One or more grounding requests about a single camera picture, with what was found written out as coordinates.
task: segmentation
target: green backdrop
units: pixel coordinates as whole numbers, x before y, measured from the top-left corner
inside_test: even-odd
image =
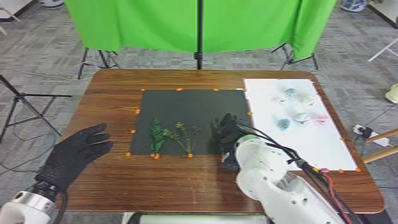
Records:
[[[197,0],[67,0],[85,47],[195,52]],[[204,52],[316,48],[335,0],[204,0]]]

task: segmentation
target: gray carpet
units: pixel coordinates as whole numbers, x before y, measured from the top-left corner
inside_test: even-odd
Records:
[[[21,20],[21,23],[1,23],[8,36],[0,35],[0,73],[21,91],[72,94],[72,99],[56,100],[47,112],[47,119],[62,130],[67,127],[88,84],[88,80],[74,80],[76,74],[72,74],[83,47],[65,8],[46,10],[35,5],[21,15]],[[367,10],[360,14],[348,14],[335,8],[316,50],[319,70],[312,70],[310,61],[285,67],[287,70],[314,72],[348,130],[356,123],[367,125],[378,132],[398,127],[398,106],[385,112],[392,104],[383,100],[388,86],[398,83],[398,58],[385,53],[372,63],[365,62],[396,37],[398,30],[388,27]],[[188,53],[124,49],[115,59],[122,68],[193,69],[195,67]],[[88,61],[99,63],[93,52]],[[266,49],[205,54],[204,68],[277,70],[280,64],[282,52],[271,54]],[[22,74],[8,69],[62,77],[69,81]],[[95,68],[85,69],[85,79],[92,77],[93,71]],[[0,86],[0,124],[5,121],[10,99],[10,93]],[[44,105],[42,99],[31,100],[35,105]],[[17,111],[21,111],[19,120],[30,114],[24,108],[17,108]],[[31,122],[17,126],[15,135],[12,131],[8,132],[0,144],[0,160],[8,166],[38,155],[54,139],[53,135],[30,141],[21,141],[17,137],[28,139],[46,134],[47,131],[40,122]],[[380,149],[374,144],[364,145],[360,139],[355,143],[364,155]],[[21,169],[37,169],[44,157]],[[398,155],[376,161],[367,168],[383,192],[387,212],[398,223]],[[12,172],[0,176],[0,204],[6,202],[15,191],[30,186],[31,177],[33,173]],[[109,224],[118,222],[120,214],[117,213],[67,213],[62,223]]]

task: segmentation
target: backdrop stand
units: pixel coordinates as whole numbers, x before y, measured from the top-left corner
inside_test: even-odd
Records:
[[[118,67],[118,65],[117,65],[117,63],[115,63],[115,60],[111,59],[111,61],[113,61],[113,65],[109,66],[108,65],[108,62],[106,62],[106,60],[104,60],[104,55],[102,55],[102,51],[101,50],[97,50],[97,54],[99,54],[99,57],[101,57],[101,61],[102,61],[102,66],[97,66],[101,69],[109,69],[109,68],[113,68],[113,67],[117,67],[117,68],[120,68]],[[83,73],[83,67],[86,66],[86,65],[92,65],[90,63],[86,63],[86,55],[88,55],[88,48],[85,48],[85,50],[83,50],[83,58],[81,58],[81,63],[79,63],[79,69],[78,69],[78,79],[81,79],[81,73]]]
[[[197,70],[202,70],[202,13],[204,13],[204,0],[197,0],[197,52],[193,54],[197,62]]]
[[[303,59],[300,59],[298,61],[294,61],[294,59],[292,59],[294,51],[291,50],[291,51],[289,51],[289,54],[287,54],[285,43],[280,44],[280,45],[277,46],[277,48],[271,50],[271,53],[275,53],[278,49],[282,49],[282,51],[284,51],[284,56],[285,56],[285,61],[284,61],[284,63],[282,63],[280,71],[284,70],[285,65],[292,65],[294,63],[298,63],[298,62],[301,62],[301,61],[305,61],[305,60],[308,60],[308,59],[312,59],[314,69],[319,70],[317,61],[316,61],[316,57],[314,57],[314,53],[310,54],[310,56],[308,56],[307,58],[303,58]]]
[[[53,104],[53,101],[56,99],[56,97],[70,97],[70,95],[49,95],[49,94],[24,94],[21,92],[17,92],[14,86],[10,85],[6,79],[3,78],[3,76],[0,75],[0,82],[3,83],[3,86],[5,88],[8,89],[8,91],[14,93],[14,100],[12,100],[12,106],[10,106],[10,111],[8,111],[8,116],[6,116],[6,119],[5,119],[5,124],[3,124],[3,130],[1,130],[1,134],[0,134],[0,142],[3,140],[3,135],[5,135],[5,131],[6,131],[6,128],[15,126],[17,124],[22,124],[37,119],[42,120],[42,122],[46,123],[47,127],[51,128],[53,132],[56,133],[56,135],[60,136],[60,133],[51,125],[51,123],[47,122],[46,118],[44,118],[44,114],[46,114],[46,111],[49,109],[49,106]],[[49,97],[51,100],[46,104],[46,107],[42,109],[42,111],[38,112],[38,110],[35,109],[35,107],[31,106],[28,100],[26,100],[26,96],[35,96],[35,97]],[[12,115],[14,115],[14,110],[15,110],[15,104],[17,103],[22,103],[22,105],[26,106],[28,110],[31,111],[33,113],[33,117],[21,120],[21,121],[15,121],[14,123],[10,122],[10,118],[12,118]]]

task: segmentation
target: metal pole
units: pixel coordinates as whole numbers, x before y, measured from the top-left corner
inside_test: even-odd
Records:
[[[204,0],[197,0],[197,52],[195,52],[195,60],[197,60],[197,70],[202,70],[202,5]]]
[[[86,53],[88,53],[88,48],[83,49],[83,58],[81,58],[81,64],[79,64],[79,69],[78,69],[78,79],[81,78],[81,73],[83,73]]]

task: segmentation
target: tripod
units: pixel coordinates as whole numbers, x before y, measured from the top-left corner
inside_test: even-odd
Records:
[[[51,128],[51,130],[54,131],[54,133],[56,133],[58,136],[60,136],[60,133],[58,133],[58,131],[56,131],[56,129],[54,129],[51,123],[47,122],[47,120],[46,120],[46,118],[44,118],[44,114],[46,114],[46,111],[47,111],[49,106],[51,106],[51,104],[53,104],[54,98],[56,98],[56,97],[70,97],[70,95],[24,94],[24,93],[17,92],[14,86],[10,85],[6,79],[3,78],[1,75],[0,75],[0,82],[3,83],[5,88],[8,89],[8,91],[10,91],[10,92],[14,93],[14,95],[15,95],[15,96],[14,96],[14,100],[12,100],[12,106],[10,106],[8,116],[6,116],[6,120],[5,120],[5,124],[3,124],[3,130],[1,130],[1,134],[0,134],[0,142],[1,142],[1,140],[3,140],[3,135],[5,135],[6,128],[12,127],[12,126],[15,126],[17,124],[22,124],[22,123],[26,123],[26,122],[37,120],[37,119],[42,120],[42,122],[46,123],[47,127]],[[49,98],[51,98],[51,100],[49,100],[49,102],[47,102],[47,104],[46,104],[46,107],[44,107],[44,109],[42,109],[40,112],[38,112],[38,110],[35,109],[35,107],[31,106],[31,104],[30,104],[30,102],[28,102],[28,100],[26,100],[26,96],[37,96],[37,97],[49,97]],[[31,113],[33,113],[35,116],[33,116],[31,118],[28,118],[28,119],[24,119],[24,120],[21,120],[21,121],[17,121],[17,122],[12,123],[12,122],[10,122],[10,118],[12,118],[12,115],[14,115],[15,104],[17,104],[19,102],[21,102],[22,105],[26,106],[26,108],[28,108],[28,110],[31,111]]]

